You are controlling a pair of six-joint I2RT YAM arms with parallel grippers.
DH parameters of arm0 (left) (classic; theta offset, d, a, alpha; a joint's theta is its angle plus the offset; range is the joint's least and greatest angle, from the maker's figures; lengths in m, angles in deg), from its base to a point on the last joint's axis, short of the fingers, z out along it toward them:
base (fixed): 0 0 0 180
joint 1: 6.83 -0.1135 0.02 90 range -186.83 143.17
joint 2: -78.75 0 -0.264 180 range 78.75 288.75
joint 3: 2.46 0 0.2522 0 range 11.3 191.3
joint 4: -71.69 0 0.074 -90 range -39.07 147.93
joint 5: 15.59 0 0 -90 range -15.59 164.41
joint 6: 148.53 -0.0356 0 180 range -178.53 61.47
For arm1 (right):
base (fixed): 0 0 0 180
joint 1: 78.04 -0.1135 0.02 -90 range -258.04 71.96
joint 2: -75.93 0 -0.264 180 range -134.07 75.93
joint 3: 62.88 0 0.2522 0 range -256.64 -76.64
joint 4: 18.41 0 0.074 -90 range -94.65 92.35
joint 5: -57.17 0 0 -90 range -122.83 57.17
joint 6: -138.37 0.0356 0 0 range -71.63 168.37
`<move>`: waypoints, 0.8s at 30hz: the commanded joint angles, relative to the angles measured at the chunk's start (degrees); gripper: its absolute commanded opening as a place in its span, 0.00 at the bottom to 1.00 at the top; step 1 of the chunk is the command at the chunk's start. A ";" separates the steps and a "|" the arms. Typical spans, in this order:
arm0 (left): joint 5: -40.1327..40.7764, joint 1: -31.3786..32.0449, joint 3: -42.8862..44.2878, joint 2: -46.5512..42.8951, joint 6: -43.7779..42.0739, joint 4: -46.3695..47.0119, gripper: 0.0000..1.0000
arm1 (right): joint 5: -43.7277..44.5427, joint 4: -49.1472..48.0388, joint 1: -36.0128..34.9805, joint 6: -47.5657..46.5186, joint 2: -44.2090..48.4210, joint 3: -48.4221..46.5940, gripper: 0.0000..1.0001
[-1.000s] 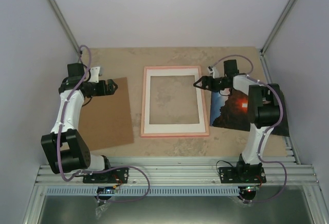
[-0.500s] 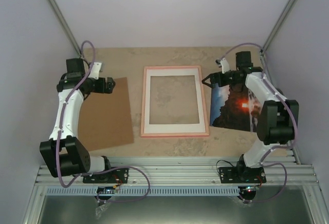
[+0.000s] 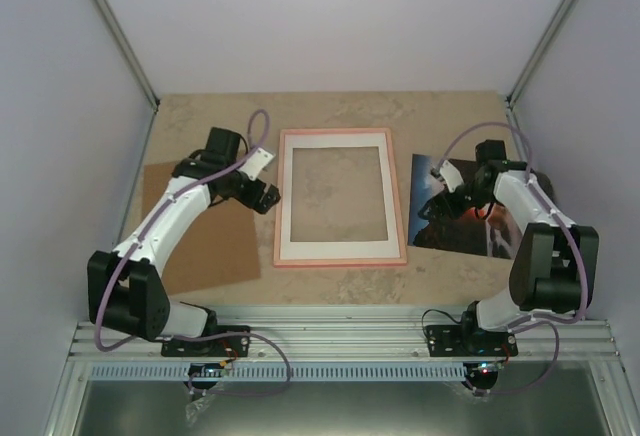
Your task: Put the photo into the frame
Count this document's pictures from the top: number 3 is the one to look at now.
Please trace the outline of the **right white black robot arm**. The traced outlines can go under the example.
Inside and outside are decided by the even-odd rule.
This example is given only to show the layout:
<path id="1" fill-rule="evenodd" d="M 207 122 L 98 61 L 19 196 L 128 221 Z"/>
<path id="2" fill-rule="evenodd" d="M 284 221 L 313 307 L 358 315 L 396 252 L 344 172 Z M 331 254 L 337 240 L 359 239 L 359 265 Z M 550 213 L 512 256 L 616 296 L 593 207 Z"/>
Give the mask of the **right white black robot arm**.
<path id="1" fill-rule="evenodd" d="M 467 211 L 502 206 L 521 232 L 507 287 L 471 303 L 459 323 L 425 329 L 431 355 L 514 355 L 514 331 L 527 322 L 574 324 L 593 297 L 599 235 L 562 213 L 524 161 L 506 156 L 500 140 L 475 149 L 476 170 L 465 180 L 448 160 L 430 173 L 444 186 L 419 212 L 435 223 Z"/>

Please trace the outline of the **sunset landscape photo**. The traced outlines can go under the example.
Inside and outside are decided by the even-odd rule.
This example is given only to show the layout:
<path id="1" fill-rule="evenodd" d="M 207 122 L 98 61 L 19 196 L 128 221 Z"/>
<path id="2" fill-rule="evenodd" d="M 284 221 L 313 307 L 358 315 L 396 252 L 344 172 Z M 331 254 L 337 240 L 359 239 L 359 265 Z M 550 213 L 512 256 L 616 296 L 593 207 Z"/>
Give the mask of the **sunset landscape photo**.
<path id="1" fill-rule="evenodd" d="M 408 244 L 493 258 L 514 258 L 522 232 L 502 206 L 487 204 L 480 209 L 469 209 L 458 219 L 429 212 L 427 203 L 441 191 L 441 185 L 430 173 L 433 161 L 428 155 L 412 156 Z"/>

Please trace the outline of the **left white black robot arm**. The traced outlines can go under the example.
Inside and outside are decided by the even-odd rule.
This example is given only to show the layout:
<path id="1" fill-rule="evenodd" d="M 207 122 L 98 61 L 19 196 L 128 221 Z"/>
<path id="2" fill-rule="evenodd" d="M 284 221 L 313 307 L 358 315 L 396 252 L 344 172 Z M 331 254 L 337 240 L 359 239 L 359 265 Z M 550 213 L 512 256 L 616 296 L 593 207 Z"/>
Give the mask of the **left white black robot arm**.
<path id="1" fill-rule="evenodd" d="M 278 188 L 259 178 L 274 158 L 234 131 L 212 128 L 205 147 L 176 164 L 164 193 L 133 233 L 111 251 L 93 253 L 88 306 L 99 350 L 116 348 L 103 343 L 104 328 L 128 339 L 184 339 L 197 355 L 216 349 L 214 311 L 171 300 L 163 271 L 190 226 L 215 204 L 234 199 L 265 214 L 279 202 Z"/>

